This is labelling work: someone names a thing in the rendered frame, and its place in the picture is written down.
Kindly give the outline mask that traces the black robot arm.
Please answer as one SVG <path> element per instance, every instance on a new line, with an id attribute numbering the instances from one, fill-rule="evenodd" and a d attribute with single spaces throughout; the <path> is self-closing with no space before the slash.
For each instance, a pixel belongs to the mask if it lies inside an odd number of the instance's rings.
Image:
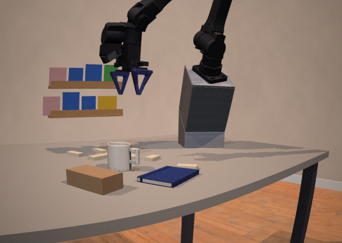
<path id="1" fill-rule="evenodd" d="M 102 44 L 99 51 L 102 62 L 106 64 L 113 59 L 116 59 L 116 62 L 137 61 L 137 50 L 142 42 L 142 32 L 146 31 L 147 26 L 170 1 L 141 0 L 128 11 L 127 22 L 106 23 L 102 31 Z M 195 48 L 200 50 L 203 57 L 200 67 L 193 65 L 192 70 L 209 84 L 224 82 L 228 78 L 221 72 L 221 62 L 226 50 L 224 25 L 231 2 L 232 0 L 213 0 L 205 24 L 193 38 Z"/>

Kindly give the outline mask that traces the grey mug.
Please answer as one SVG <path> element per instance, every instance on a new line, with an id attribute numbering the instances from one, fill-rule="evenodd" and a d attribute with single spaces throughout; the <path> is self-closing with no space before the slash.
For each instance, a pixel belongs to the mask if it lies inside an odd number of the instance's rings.
<path id="1" fill-rule="evenodd" d="M 135 160 L 131 160 L 131 152 L 135 152 Z M 107 163 L 109 170 L 129 171 L 131 164 L 139 164 L 139 149 L 131 148 L 130 143 L 107 143 Z"/>

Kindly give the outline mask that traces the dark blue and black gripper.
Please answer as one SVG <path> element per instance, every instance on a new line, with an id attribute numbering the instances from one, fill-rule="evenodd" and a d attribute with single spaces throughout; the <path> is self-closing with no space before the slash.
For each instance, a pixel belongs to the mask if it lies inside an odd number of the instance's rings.
<path id="1" fill-rule="evenodd" d="M 150 76 L 152 75 L 153 71 L 148 70 L 145 67 L 141 66 L 149 66 L 149 62 L 140 61 L 141 58 L 141 45 L 138 45 L 137 50 L 137 61 L 130 60 L 130 61 L 122 61 L 122 62 L 115 62 L 114 67 L 122 67 L 122 70 L 115 70 L 115 72 L 110 72 L 112 80 L 116 86 L 117 92 L 119 95 L 122 95 L 131 72 L 133 83 L 135 87 L 135 91 L 137 95 L 141 95 L 147 81 L 149 80 Z M 131 71 L 130 71 L 131 70 Z M 145 75 L 141 87 L 138 87 L 138 75 Z M 121 89 L 118 84 L 118 80 L 116 76 L 123 76 L 122 86 Z"/>

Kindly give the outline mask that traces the brown rectangular block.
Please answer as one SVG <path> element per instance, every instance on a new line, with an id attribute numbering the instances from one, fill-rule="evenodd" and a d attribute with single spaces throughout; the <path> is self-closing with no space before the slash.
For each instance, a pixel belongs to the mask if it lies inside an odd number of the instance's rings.
<path id="1" fill-rule="evenodd" d="M 66 169 L 67 184 L 106 195 L 123 188 L 123 172 L 82 165 Z"/>

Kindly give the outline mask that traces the dark blue notebook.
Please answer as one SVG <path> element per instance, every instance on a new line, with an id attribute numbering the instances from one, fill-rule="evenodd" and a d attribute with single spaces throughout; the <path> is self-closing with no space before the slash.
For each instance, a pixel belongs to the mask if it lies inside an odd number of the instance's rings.
<path id="1" fill-rule="evenodd" d="M 199 175 L 199 169 L 165 166 L 137 176 L 137 181 L 152 185 L 174 188 Z"/>

